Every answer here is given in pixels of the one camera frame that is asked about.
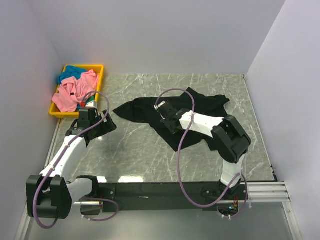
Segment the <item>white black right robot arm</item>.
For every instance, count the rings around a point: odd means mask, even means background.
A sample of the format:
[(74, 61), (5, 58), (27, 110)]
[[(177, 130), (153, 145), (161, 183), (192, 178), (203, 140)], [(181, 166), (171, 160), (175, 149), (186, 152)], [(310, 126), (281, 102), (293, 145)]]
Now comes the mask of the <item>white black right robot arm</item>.
[(156, 103), (154, 108), (171, 133), (184, 131), (178, 145), (178, 154), (181, 153), (183, 142), (190, 131), (213, 140), (223, 159), (219, 193), (226, 200), (232, 199), (237, 194), (243, 160), (252, 143), (238, 120), (232, 115), (213, 117), (199, 114), (195, 112), (195, 103), (191, 104), (191, 109), (177, 110), (168, 101), (162, 101)]

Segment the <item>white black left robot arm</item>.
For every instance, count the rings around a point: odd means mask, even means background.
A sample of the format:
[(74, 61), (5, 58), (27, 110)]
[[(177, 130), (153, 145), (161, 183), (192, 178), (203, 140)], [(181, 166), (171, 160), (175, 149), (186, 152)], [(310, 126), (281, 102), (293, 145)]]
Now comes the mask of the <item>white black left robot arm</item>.
[(80, 109), (56, 156), (40, 174), (31, 175), (26, 181), (29, 217), (66, 219), (73, 203), (82, 198), (94, 201), (101, 196), (96, 176), (81, 175), (70, 184), (67, 178), (89, 143), (116, 128), (108, 110), (99, 113), (94, 107)]

